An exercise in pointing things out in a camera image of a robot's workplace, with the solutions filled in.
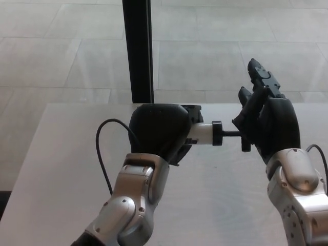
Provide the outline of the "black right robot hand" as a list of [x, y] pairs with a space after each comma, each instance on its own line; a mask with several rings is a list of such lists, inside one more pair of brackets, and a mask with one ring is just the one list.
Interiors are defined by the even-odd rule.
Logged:
[[232, 123], [268, 163], [278, 151], [300, 148], [298, 119], [277, 79], [254, 58], [248, 63], [248, 74], [253, 88], [251, 92], [240, 88], [242, 110]]

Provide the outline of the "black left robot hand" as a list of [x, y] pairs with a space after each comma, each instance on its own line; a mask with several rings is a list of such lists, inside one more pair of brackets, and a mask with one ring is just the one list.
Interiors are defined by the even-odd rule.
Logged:
[[131, 115], [131, 152], [154, 154], [178, 166], [198, 142], [188, 136], [198, 123], [203, 123], [199, 105], [143, 104]]

